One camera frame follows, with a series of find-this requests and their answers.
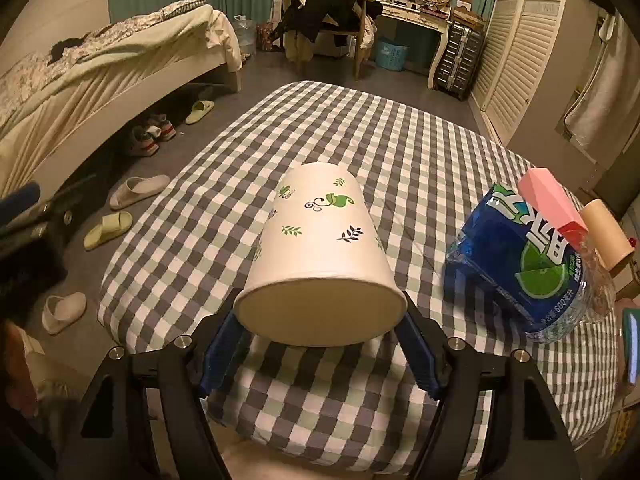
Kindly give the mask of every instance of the closet door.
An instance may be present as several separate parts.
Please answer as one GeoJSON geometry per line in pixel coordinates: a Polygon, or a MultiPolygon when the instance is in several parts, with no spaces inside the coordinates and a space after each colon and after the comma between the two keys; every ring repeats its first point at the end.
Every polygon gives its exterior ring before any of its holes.
{"type": "Polygon", "coordinates": [[[524,0],[496,0],[486,34],[478,76],[472,89],[481,110],[486,110],[513,41],[515,25],[524,0]]]}
{"type": "Polygon", "coordinates": [[[553,48],[563,0],[524,0],[506,51],[504,67],[489,96],[486,114],[507,145],[536,91],[553,48]]]}

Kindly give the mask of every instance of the box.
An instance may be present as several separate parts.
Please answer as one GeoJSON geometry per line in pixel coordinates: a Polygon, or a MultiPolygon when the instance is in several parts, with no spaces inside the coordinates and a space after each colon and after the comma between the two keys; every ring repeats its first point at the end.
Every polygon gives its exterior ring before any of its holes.
{"type": "Polygon", "coordinates": [[[471,3],[473,3],[473,0],[457,0],[456,7],[463,7],[466,10],[471,10],[471,3]]]}

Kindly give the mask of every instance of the white paper cup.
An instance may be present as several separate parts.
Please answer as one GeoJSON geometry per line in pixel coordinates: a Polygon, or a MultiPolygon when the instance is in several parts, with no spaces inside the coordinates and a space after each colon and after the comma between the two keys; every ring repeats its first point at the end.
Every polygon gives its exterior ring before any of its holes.
{"type": "Polygon", "coordinates": [[[406,311],[356,179],[324,162],[287,172],[257,243],[238,321],[295,346],[389,332],[406,311]]]}

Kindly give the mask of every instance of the pillow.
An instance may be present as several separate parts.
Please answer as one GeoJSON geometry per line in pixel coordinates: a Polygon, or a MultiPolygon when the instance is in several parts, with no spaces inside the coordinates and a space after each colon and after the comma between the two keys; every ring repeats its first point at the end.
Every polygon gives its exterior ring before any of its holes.
{"type": "Polygon", "coordinates": [[[190,10],[197,9],[198,7],[201,7],[206,3],[207,3],[207,0],[181,0],[179,2],[174,2],[160,9],[160,13],[162,14],[162,20],[163,21],[170,20],[175,16],[180,16],[185,12],[189,12],[190,10]]]}

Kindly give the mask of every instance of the plastic water bottle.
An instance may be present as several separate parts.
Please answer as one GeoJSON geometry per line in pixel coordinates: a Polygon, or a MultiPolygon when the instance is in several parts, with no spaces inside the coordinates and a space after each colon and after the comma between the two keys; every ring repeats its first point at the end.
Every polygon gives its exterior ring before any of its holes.
{"type": "Polygon", "coordinates": [[[503,184],[494,184],[469,215],[447,259],[493,285],[537,342],[563,338],[587,312],[587,320],[601,319],[614,302],[610,278],[588,240],[574,250],[503,184]]]}
{"type": "Polygon", "coordinates": [[[246,16],[239,14],[234,16],[232,23],[234,32],[238,37],[238,44],[242,54],[255,55],[255,22],[248,20],[246,16]]]}

